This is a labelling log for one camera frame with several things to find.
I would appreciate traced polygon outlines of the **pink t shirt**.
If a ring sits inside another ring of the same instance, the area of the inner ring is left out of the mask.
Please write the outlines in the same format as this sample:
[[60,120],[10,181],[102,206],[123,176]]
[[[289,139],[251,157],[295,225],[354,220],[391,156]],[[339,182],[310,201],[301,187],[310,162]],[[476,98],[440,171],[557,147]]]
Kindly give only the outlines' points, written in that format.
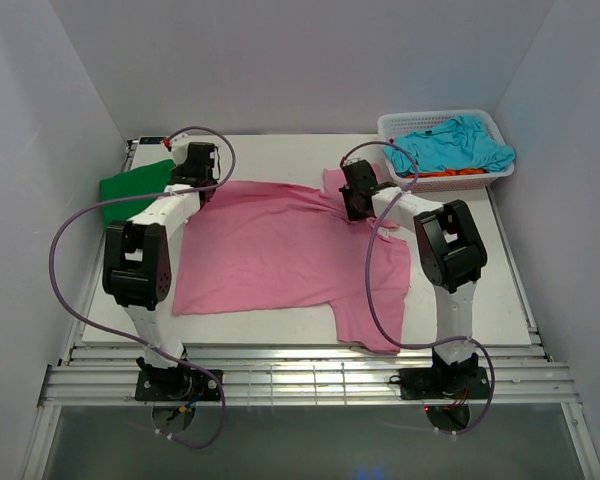
[[339,341],[395,353],[411,255],[373,225],[349,221],[331,184],[231,181],[184,227],[172,312],[327,304]]

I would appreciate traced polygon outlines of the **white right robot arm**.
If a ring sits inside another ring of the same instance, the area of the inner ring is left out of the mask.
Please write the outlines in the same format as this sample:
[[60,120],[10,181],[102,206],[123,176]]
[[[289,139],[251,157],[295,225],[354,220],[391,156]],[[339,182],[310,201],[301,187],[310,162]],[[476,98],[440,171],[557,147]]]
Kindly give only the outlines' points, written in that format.
[[413,232],[422,271],[434,288],[436,340],[431,382],[444,397],[454,397],[468,384],[467,370],[477,363],[473,339],[473,298],[487,252],[462,200],[427,200],[398,186],[377,180],[366,160],[341,166],[340,188],[347,215],[353,221],[374,218],[375,228],[388,220]]

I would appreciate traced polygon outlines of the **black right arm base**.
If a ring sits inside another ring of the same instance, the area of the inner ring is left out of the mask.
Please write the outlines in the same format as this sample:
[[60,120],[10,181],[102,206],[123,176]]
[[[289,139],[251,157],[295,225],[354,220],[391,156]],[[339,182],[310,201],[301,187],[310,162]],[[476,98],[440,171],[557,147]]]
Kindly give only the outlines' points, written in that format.
[[444,376],[434,368],[402,368],[388,383],[399,388],[403,401],[423,401],[432,428],[451,436],[475,429],[486,416],[493,399],[487,371],[478,367],[469,373]]

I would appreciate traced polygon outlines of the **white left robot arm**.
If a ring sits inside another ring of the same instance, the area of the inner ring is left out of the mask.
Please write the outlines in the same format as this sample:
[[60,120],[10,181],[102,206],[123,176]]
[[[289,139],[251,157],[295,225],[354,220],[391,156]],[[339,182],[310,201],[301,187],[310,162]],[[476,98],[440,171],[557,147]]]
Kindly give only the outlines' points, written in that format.
[[175,169],[167,194],[127,220],[114,220],[105,231],[102,284],[132,320],[136,336],[147,342],[141,366],[163,368],[158,388],[170,399],[185,397],[192,387],[189,371],[177,365],[184,346],[160,319],[173,283],[175,262],[169,242],[207,203],[220,179],[219,148],[208,142],[175,147]]

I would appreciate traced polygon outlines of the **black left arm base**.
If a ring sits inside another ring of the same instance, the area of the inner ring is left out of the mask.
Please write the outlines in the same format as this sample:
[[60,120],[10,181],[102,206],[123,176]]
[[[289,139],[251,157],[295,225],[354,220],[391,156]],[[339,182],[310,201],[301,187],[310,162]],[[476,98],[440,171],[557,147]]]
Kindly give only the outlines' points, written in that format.
[[151,403],[154,427],[163,433],[184,432],[192,423],[199,402],[220,400],[219,385],[222,370],[211,370],[216,377],[198,370],[178,367],[145,365],[137,377],[134,400]]

